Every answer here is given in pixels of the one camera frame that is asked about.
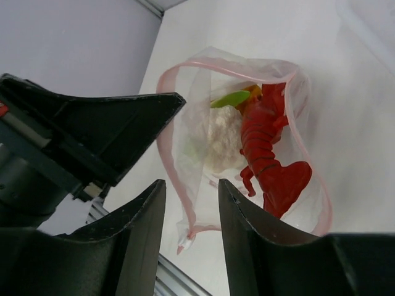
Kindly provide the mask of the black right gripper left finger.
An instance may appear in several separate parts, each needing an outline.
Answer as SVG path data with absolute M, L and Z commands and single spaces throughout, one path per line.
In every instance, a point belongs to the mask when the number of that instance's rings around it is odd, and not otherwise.
M 2 295 L 152 295 L 166 183 L 71 234 L 1 229 Z

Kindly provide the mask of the red toy lobster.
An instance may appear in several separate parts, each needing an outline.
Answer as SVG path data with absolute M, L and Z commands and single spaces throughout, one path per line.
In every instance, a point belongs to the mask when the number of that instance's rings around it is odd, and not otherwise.
M 260 86 L 262 98 L 245 109 L 240 132 L 240 154 L 247 161 L 240 177 L 250 197 L 256 195 L 251 179 L 257 179 L 263 191 L 263 209 L 276 218 L 291 208 L 312 177 L 306 161 L 282 166 L 273 152 L 273 145 L 280 141 L 283 128 L 288 125 L 285 86 L 286 83 Z

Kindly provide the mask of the green toy leaf piece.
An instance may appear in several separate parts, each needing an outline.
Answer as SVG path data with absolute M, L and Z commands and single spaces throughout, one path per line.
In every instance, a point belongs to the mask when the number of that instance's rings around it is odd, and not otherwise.
M 244 91 L 244 90 L 229 93 L 226 96 L 223 96 L 219 99 L 212 101 L 210 103 L 210 107 L 212 109 L 222 108 L 228 105 L 232 107 L 236 107 L 237 105 L 240 105 L 245 100 L 247 100 L 250 94 L 251 93 L 249 91 Z

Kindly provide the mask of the orange toy food piece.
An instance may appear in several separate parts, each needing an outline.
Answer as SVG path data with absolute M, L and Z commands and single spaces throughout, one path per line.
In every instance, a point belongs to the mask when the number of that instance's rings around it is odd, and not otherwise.
M 244 88 L 243 91 L 248 91 L 249 97 L 235 107 L 235 109 L 238 110 L 241 115 L 244 114 L 245 109 L 251 102 L 255 102 L 256 100 L 260 100 L 262 98 L 262 90 L 258 84 L 248 86 Z

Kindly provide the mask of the aluminium mounting rail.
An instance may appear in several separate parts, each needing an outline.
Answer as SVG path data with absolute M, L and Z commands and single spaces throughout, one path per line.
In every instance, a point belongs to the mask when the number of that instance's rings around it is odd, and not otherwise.
M 100 220 L 109 214 L 103 207 L 104 199 L 97 197 L 89 210 L 86 224 Z M 203 286 L 176 267 L 170 260 L 162 254 L 158 256 L 156 279 L 153 295 L 211 295 Z

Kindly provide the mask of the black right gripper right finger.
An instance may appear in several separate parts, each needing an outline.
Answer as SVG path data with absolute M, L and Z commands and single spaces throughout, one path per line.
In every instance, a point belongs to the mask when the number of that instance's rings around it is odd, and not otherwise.
M 227 179 L 218 199 L 230 294 L 394 294 L 393 234 L 318 237 L 265 212 Z

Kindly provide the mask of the white toy cauliflower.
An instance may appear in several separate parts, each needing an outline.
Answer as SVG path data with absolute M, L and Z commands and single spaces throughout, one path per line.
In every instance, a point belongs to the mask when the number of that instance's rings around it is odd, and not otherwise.
M 210 110 L 207 132 L 207 154 L 204 166 L 214 174 L 239 169 L 245 164 L 240 154 L 242 116 L 232 106 Z

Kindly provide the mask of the clear zip top bag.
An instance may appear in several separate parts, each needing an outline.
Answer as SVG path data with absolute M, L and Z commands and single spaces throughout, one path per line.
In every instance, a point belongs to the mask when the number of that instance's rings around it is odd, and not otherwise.
M 279 221 L 316 236 L 330 230 L 331 201 L 306 147 L 311 83 L 301 66 L 210 47 L 163 72 L 156 90 L 186 99 L 157 139 L 183 209 L 179 251 L 225 227 L 221 179 Z

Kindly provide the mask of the left aluminium corner post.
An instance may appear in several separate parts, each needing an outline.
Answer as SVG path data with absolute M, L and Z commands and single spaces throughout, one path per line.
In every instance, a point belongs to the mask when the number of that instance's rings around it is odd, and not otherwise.
M 166 10 L 177 4 L 173 0 L 140 0 L 140 3 L 160 18 L 164 16 Z

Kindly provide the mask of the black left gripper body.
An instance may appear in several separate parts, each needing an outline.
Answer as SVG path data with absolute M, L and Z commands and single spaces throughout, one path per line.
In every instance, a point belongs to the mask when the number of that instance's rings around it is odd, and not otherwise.
M 71 194 L 108 194 L 103 141 L 89 113 L 103 117 L 106 98 L 55 94 L 33 86 L 1 87 L 1 226 L 37 228 Z

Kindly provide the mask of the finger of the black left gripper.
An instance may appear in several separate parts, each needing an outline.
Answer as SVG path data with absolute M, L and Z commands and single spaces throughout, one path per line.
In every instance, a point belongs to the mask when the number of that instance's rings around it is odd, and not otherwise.
M 176 92 L 67 96 L 1 75 L 1 120 L 85 184 L 116 186 L 185 103 Z

